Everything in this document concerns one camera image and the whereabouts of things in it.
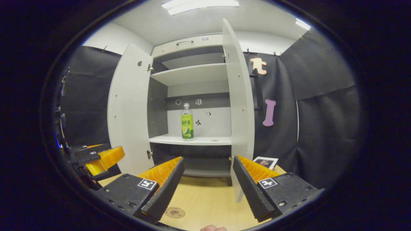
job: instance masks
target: plastic bottle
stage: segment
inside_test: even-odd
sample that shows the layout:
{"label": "plastic bottle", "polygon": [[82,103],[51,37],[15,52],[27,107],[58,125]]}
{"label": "plastic bottle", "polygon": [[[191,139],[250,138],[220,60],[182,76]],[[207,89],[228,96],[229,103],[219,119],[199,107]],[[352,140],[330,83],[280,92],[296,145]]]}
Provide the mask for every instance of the plastic bottle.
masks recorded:
{"label": "plastic bottle", "polygon": [[194,138],[193,127],[193,112],[190,110],[190,104],[185,103],[181,112],[181,135],[183,139]]}

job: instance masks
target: ceiling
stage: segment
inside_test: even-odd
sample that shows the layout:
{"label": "ceiling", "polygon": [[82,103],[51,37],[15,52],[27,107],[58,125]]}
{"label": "ceiling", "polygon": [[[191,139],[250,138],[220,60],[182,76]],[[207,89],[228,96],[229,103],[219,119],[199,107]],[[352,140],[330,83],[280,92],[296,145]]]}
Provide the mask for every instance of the ceiling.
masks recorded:
{"label": "ceiling", "polygon": [[306,30],[296,18],[262,0],[238,0],[240,7],[209,7],[171,16],[161,4],[170,0],[149,0],[113,22],[125,27],[152,45],[222,32],[222,18],[234,31],[262,32],[297,40]]}

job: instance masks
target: small picture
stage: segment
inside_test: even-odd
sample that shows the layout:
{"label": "small picture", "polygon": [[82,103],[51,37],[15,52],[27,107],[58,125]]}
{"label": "small picture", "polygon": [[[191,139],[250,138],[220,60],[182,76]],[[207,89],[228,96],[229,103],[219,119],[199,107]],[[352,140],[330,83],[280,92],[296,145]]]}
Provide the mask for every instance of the small picture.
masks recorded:
{"label": "small picture", "polygon": [[253,161],[273,170],[275,165],[277,164],[278,159],[268,157],[257,157]]}

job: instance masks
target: cabinet drawer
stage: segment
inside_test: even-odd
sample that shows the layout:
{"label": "cabinet drawer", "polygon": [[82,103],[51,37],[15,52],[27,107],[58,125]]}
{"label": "cabinet drawer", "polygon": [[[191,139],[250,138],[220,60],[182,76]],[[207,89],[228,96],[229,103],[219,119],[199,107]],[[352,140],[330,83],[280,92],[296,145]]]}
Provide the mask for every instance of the cabinet drawer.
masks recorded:
{"label": "cabinet drawer", "polygon": [[176,51],[183,51],[187,49],[207,47],[207,46],[221,46],[223,43],[222,34],[217,35],[201,35],[185,39],[179,39],[172,42],[164,43],[154,47],[151,56],[153,58],[162,55],[170,54]]}

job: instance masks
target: black curtain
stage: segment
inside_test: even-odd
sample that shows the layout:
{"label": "black curtain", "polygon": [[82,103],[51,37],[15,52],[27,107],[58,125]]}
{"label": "black curtain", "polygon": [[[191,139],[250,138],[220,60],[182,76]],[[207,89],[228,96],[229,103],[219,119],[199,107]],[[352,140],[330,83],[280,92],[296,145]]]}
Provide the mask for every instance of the black curtain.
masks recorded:
{"label": "black curtain", "polygon": [[[114,71],[121,55],[101,49],[81,46],[67,63],[70,72],[61,97],[61,112],[65,114],[64,135],[69,146],[110,145],[107,127],[107,104]],[[115,164],[109,173],[97,180],[120,174]]]}
{"label": "black curtain", "polygon": [[255,112],[254,157],[279,158],[284,170],[317,188],[335,183],[364,137],[355,75],[341,54],[313,28],[281,56],[245,53],[250,74],[250,58],[267,62],[259,83],[251,79],[255,106],[259,89],[264,101],[277,103],[271,127],[262,125],[265,104]]}

